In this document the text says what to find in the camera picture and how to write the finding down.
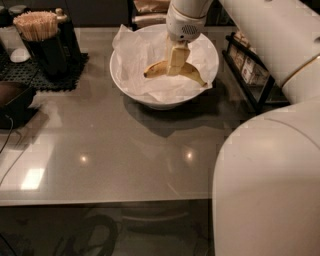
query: gray table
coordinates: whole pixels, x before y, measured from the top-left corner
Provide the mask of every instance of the gray table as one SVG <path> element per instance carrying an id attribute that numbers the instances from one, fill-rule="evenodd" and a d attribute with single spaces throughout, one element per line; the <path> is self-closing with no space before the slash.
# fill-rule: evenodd
<path id="1" fill-rule="evenodd" d="M 252 114 L 232 100 L 223 70 L 215 88 L 173 110 L 129 99 L 109 73 L 116 31 L 77 30 L 89 62 L 74 91 L 35 96 L 38 113 L 13 132 L 0 155 L 0 205 L 212 197 L 219 149 Z M 207 33 L 219 53 L 229 32 Z M 0 135 L 2 143 L 7 132 Z"/>

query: floor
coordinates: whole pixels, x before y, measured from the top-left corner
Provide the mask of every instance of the floor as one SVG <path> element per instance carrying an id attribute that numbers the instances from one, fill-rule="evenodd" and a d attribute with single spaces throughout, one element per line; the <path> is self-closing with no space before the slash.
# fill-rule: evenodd
<path id="1" fill-rule="evenodd" d="M 0 255 L 214 255 L 210 209 L 208 200 L 0 208 Z"/>

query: black object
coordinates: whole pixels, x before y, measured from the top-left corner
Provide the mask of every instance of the black object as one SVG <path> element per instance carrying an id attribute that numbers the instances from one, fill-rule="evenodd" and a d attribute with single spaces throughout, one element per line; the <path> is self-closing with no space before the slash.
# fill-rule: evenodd
<path id="1" fill-rule="evenodd" d="M 233 32 L 233 33 L 231 33 L 230 36 L 226 36 L 226 40 L 229 42 L 228 49 L 227 49 L 227 51 L 223 50 L 222 55 L 223 55 L 226 63 L 228 64 L 229 68 L 231 69 L 232 73 L 234 74 L 238 84 L 240 85 L 240 88 L 242 89 L 242 91 L 246 95 L 247 99 L 249 100 L 251 106 L 253 107 L 255 113 L 260 114 L 265 105 L 275 105 L 275 106 L 288 105 L 289 103 L 288 103 L 287 99 L 285 99 L 285 96 L 282 93 L 280 95 L 282 98 L 281 101 L 278 101 L 278 100 L 273 101 L 273 102 L 267 101 L 272 90 L 274 88 L 278 88 L 278 86 L 275 84 L 275 80 L 272 76 L 269 76 L 269 79 L 268 79 L 266 85 L 261 88 L 261 91 L 259 90 L 260 91 L 259 96 L 257 97 L 258 99 L 256 99 L 256 97 L 253 93 L 253 90 L 252 90 L 253 88 L 250 88 L 250 86 L 248 86 L 246 84 L 246 82 L 243 80 L 240 71 L 238 70 L 233 59 L 229 55 L 231 45 L 234 45 L 235 47 L 237 47 L 237 49 L 242 51 L 246 56 L 250 57 L 253 61 L 255 61 L 260 66 L 262 66 L 264 69 L 267 70 L 267 68 L 265 67 L 265 65 L 263 64 L 263 62 L 259 58 L 259 56 L 256 55 L 254 52 L 250 51 L 249 49 L 247 49 L 241 43 L 239 43 L 234 38 L 234 35 L 235 35 L 235 33 Z"/>
<path id="2" fill-rule="evenodd" d="M 35 89 L 18 82 L 0 82 L 0 129 L 17 128 L 27 123 L 34 114 L 28 109 Z"/>
<path id="3" fill-rule="evenodd" d="M 12 16 L 12 18 L 15 18 L 28 11 L 31 11 L 31 9 L 26 5 L 14 5 L 9 8 L 9 14 Z"/>
<path id="4" fill-rule="evenodd" d="M 65 22 L 58 23 L 58 27 L 60 29 L 60 39 L 66 56 L 70 57 L 72 61 L 79 63 L 81 61 L 81 51 L 71 19 L 67 18 Z"/>
<path id="5" fill-rule="evenodd" d="M 10 61 L 8 54 L 4 51 L 0 53 L 0 80 L 24 83 L 37 91 L 71 91 L 77 88 L 88 60 L 88 53 L 82 53 L 80 63 L 68 60 L 68 74 L 61 79 L 49 80 L 39 69 L 35 59 L 14 63 Z"/>
<path id="6" fill-rule="evenodd" d="M 60 41 L 60 32 L 56 36 L 43 41 L 27 41 L 22 39 L 39 68 L 48 79 L 59 79 L 67 75 L 67 57 Z"/>
<path id="7" fill-rule="evenodd" d="M 12 25 L 13 17 L 10 15 L 8 9 L 0 6 L 0 27 L 8 27 Z"/>

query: parchment paper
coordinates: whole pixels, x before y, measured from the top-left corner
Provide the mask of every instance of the parchment paper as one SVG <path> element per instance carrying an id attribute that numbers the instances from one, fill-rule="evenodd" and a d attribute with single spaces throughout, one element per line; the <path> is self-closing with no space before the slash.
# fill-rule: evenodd
<path id="1" fill-rule="evenodd" d="M 198 39 L 189 44 L 191 53 L 187 62 L 198 68 L 202 79 L 208 82 L 206 87 L 180 75 L 149 79 L 143 76 L 148 65 L 165 59 L 166 37 L 165 29 L 137 33 L 121 25 L 112 46 L 119 63 L 116 75 L 124 91 L 133 96 L 150 95 L 160 103 L 169 104 L 192 98 L 212 87 L 212 80 L 208 79 L 213 64 L 206 59 L 208 49 L 201 47 Z"/>

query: utensil holder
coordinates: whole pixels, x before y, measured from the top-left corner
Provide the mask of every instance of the utensil holder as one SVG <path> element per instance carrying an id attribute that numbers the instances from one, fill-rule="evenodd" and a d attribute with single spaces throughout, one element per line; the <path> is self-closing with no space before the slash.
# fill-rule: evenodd
<path id="1" fill-rule="evenodd" d="M 51 80 L 62 78 L 68 74 L 67 58 L 59 33 L 60 31 L 54 37 L 42 41 L 27 41 L 22 37 L 39 68 Z"/>

